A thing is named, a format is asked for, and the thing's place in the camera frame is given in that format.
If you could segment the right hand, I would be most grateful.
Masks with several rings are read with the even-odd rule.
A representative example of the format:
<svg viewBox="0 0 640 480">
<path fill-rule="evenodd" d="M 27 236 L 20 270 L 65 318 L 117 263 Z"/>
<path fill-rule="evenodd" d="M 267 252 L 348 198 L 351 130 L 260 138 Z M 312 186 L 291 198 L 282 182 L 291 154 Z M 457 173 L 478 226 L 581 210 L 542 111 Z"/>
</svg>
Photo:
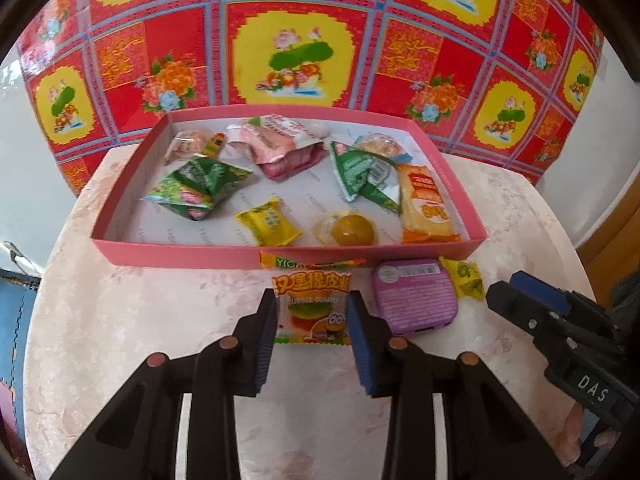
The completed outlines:
<svg viewBox="0 0 640 480">
<path fill-rule="evenodd" d="M 558 433 L 553 443 L 554 452 L 563 467 L 574 464 L 580 456 L 579 437 L 583 424 L 584 408 L 575 403 L 566 416 L 563 429 Z M 619 437 L 618 431 L 608 429 L 594 438 L 594 445 L 598 450 L 609 451 L 614 448 Z"/>
</svg>

